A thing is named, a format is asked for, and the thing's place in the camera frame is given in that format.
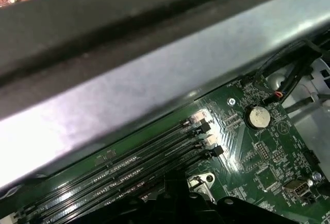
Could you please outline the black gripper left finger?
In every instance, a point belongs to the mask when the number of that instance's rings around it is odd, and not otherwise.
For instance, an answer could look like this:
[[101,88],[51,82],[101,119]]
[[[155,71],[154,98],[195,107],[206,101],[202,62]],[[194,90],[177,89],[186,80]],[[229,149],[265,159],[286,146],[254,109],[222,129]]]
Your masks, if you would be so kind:
[[71,223],[170,223],[176,220],[178,204],[178,171],[165,174],[164,192],[155,200],[143,201],[125,197]]

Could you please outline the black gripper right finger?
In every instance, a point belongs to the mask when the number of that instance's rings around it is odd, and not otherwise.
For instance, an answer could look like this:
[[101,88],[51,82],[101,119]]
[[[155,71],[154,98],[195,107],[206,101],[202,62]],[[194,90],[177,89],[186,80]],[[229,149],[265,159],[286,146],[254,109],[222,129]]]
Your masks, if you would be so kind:
[[206,194],[189,190],[183,171],[178,171],[178,178],[178,223],[295,223],[238,198],[213,203]]

